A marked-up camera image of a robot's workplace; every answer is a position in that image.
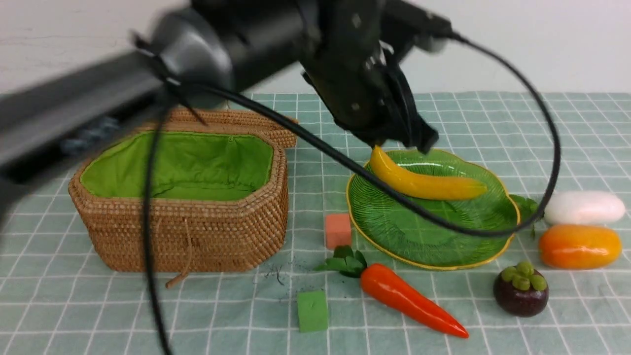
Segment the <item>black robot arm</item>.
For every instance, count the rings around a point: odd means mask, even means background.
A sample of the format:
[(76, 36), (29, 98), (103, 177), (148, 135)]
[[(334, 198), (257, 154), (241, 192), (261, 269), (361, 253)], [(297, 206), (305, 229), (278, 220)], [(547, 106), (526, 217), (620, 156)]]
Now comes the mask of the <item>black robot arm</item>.
[(450, 21), (403, 0), (193, 0), (129, 52), (1, 99), (1, 212), (186, 94), (214, 94), (288, 128), (397, 202), (403, 196), (329, 144), (242, 92), (301, 63), (334, 121), (372, 146), (428, 153), (437, 131), (416, 113), (399, 61), (438, 52)]

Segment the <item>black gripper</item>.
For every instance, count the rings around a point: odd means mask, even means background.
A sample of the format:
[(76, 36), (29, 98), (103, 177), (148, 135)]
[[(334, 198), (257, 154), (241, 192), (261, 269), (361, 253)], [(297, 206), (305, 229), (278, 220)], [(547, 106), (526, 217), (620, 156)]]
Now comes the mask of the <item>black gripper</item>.
[(417, 115), (399, 63), (381, 47), (385, 1), (317, 4), (319, 41), (301, 65), (334, 121), (370, 146), (394, 140), (428, 154), (439, 133)]

